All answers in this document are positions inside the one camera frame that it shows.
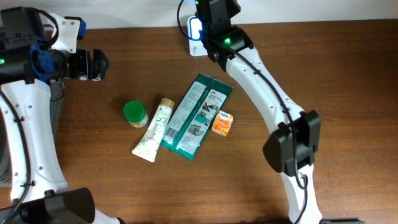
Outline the green 3M gloves package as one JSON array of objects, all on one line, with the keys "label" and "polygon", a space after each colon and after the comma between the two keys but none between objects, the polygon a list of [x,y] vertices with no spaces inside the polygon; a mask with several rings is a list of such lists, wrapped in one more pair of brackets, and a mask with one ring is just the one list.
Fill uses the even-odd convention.
[{"label": "green 3M gloves package", "polygon": [[174,111],[160,145],[193,160],[233,87],[198,74]]}]

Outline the green lid jar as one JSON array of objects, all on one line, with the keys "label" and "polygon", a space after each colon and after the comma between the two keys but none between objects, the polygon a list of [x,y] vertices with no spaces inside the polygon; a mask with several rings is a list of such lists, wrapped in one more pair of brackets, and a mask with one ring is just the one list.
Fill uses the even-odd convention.
[{"label": "green lid jar", "polygon": [[140,101],[130,101],[123,107],[123,115],[133,128],[143,128],[149,120],[147,111]]}]

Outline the white bamboo print tube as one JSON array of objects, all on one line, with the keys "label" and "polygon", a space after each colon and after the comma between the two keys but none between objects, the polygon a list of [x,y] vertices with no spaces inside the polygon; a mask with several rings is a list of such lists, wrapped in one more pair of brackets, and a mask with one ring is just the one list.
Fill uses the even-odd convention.
[{"label": "white bamboo print tube", "polygon": [[137,146],[132,150],[132,154],[149,162],[155,161],[157,151],[165,134],[165,129],[169,123],[174,105],[175,103],[168,98],[161,99],[146,133]]}]

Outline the orange tissue pack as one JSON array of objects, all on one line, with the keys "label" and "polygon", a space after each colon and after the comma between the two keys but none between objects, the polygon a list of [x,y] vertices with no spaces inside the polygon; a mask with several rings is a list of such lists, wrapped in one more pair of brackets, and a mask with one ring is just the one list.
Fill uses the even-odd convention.
[{"label": "orange tissue pack", "polygon": [[231,129],[233,120],[233,115],[219,110],[216,114],[211,130],[221,136],[227,136]]}]

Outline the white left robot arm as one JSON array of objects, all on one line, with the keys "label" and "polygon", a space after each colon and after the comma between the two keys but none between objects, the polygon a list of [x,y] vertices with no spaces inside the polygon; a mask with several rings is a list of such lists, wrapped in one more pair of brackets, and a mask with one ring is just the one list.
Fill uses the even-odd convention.
[{"label": "white left robot arm", "polygon": [[78,49],[86,24],[33,7],[1,11],[1,120],[3,173],[11,176],[12,205],[3,223],[121,223],[96,209],[91,192],[68,188],[50,119],[51,82],[100,81],[109,59]]}]

